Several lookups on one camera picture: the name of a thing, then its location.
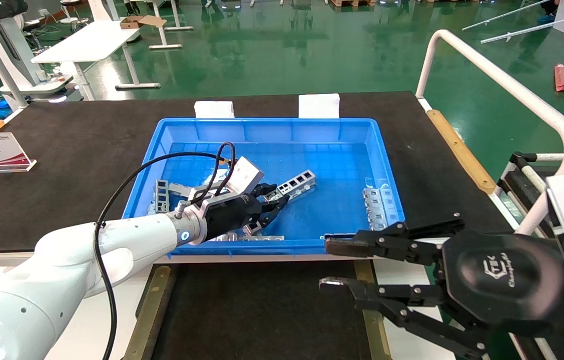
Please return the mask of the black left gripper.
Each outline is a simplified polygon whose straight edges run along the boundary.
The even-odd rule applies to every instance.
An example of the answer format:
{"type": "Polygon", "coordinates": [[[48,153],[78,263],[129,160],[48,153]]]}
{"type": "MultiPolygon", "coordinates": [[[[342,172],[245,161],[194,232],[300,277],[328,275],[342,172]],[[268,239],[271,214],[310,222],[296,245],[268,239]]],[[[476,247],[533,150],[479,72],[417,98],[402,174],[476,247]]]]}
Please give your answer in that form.
{"type": "Polygon", "coordinates": [[[212,205],[205,216],[207,225],[205,239],[215,239],[246,225],[249,225],[250,235],[256,235],[267,228],[285,208],[290,196],[282,196],[264,203],[260,202],[258,198],[274,198],[278,193],[277,187],[277,184],[260,183],[254,187],[254,196],[243,194],[227,202],[212,205]]]}

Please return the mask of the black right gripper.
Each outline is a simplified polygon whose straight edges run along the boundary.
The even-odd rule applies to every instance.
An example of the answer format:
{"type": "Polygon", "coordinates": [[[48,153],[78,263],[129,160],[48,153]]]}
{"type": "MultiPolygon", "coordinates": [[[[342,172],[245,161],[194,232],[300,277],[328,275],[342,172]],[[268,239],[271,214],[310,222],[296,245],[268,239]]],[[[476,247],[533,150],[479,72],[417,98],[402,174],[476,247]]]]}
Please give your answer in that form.
{"type": "MultiPolygon", "coordinates": [[[[380,258],[434,265],[442,258],[449,298],[479,322],[520,335],[552,330],[551,315],[564,289],[564,261],[555,244],[530,235],[461,232],[452,218],[409,227],[396,222],[383,230],[325,234],[329,255],[380,258]],[[422,239],[447,238],[442,248],[422,239]]],[[[476,321],[463,330],[415,311],[444,303],[438,285],[378,285],[350,278],[325,277],[320,289],[347,289],[358,310],[377,312],[412,335],[466,360],[487,354],[486,333],[476,321]]]]}

